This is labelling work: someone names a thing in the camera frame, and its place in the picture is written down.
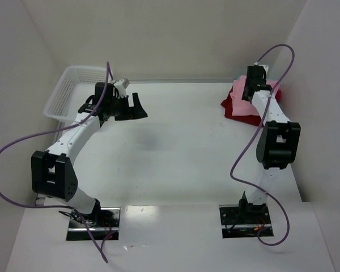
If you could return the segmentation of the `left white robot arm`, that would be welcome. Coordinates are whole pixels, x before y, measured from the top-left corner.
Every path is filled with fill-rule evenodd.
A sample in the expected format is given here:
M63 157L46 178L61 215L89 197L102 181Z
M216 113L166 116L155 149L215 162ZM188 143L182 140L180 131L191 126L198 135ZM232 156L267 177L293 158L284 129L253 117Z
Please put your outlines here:
M32 190L60 200L73 208L70 217L82 218L93 226L108 220L112 213L101 208L98 199L79 188L74 162L88 140L113 117L116 121L138 120L148 115L137 93L129 105L127 79L95 84L95 93L79 108L70 129L45 151L35 151L31 157Z

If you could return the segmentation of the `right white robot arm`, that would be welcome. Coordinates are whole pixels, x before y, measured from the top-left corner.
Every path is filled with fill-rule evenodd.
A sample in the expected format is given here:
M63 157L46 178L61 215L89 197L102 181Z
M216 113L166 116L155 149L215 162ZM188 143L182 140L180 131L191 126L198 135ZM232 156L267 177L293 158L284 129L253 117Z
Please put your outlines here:
M267 210L266 192L279 177L281 170L293 163L296 157L301 127L292 122L281 110L274 92L275 87L266 83L264 65L247 68L242 99L250 102L261 117L263 130L256 147L256 159L262 168L256 179L256 188L244 192L240 204L240 219L259 223Z

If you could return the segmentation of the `pink t shirt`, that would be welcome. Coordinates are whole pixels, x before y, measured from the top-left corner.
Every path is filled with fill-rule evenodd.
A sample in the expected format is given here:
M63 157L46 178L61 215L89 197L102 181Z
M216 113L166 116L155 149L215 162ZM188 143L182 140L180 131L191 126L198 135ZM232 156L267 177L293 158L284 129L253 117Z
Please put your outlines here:
M233 81L232 92L232 115L233 116L260 116L251 102L243 100L243 92L246 82L246 76L242 75Z

